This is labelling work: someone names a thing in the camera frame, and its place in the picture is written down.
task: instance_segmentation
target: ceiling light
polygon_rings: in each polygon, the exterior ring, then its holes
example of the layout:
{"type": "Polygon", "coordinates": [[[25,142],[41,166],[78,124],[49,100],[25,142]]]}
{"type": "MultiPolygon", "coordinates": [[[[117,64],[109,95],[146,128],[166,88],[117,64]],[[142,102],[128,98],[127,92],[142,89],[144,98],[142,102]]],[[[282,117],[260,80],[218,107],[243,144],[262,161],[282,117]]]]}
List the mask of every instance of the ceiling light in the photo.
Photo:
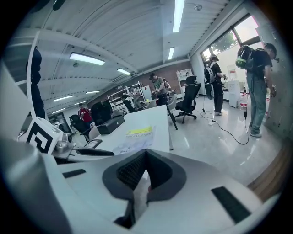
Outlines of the ceiling light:
{"type": "Polygon", "coordinates": [[[73,97],[73,95],[70,95],[70,96],[67,96],[67,97],[62,97],[62,98],[58,98],[58,99],[55,99],[55,101],[60,101],[60,100],[63,100],[63,99],[66,99],[66,98],[70,98],[70,97],[73,97]]]}
{"type": "Polygon", "coordinates": [[[91,93],[98,93],[100,90],[97,91],[91,91],[91,92],[86,92],[86,94],[91,94],[91,93]]]}
{"type": "Polygon", "coordinates": [[[105,61],[81,53],[71,53],[69,59],[88,62],[97,65],[103,65],[105,63],[105,61]]]}
{"type": "Polygon", "coordinates": [[[125,70],[123,70],[121,68],[119,68],[117,71],[122,72],[122,73],[124,73],[126,75],[130,75],[130,73],[128,71],[125,71],[125,70]]]}
{"type": "Polygon", "coordinates": [[[85,103],[86,101],[82,101],[82,102],[78,102],[76,104],[74,104],[75,106],[78,105],[79,103],[85,103]]]}
{"type": "Polygon", "coordinates": [[[65,110],[65,108],[62,108],[62,109],[57,110],[57,111],[55,111],[55,112],[52,112],[52,114],[55,114],[55,113],[60,112],[60,111],[62,111],[62,110],[65,110]]]}
{"type": "Polygon", "coordinates": [[[175,0],[173,32],[179,32],[185,0],[175,0]]]}
{"type": "Polygon", "coordinates": [[[168,60],[172,59],[175,47],[170,48],[168,60]]]}

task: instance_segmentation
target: paper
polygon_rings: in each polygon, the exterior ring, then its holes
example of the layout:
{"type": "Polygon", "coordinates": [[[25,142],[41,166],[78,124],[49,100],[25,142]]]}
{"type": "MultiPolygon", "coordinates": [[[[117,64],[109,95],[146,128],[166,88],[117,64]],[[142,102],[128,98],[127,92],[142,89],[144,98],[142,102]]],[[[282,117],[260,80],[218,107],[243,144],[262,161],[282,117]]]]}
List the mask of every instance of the paper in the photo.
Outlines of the paper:
{"type": "Polygon", "coordinates": [[[150,148],[153,143],[154,132],[155,127],[151,126],[129,130],[125,135],[125,141],[113,149],[114,154],[119,155],[150,148]]]}

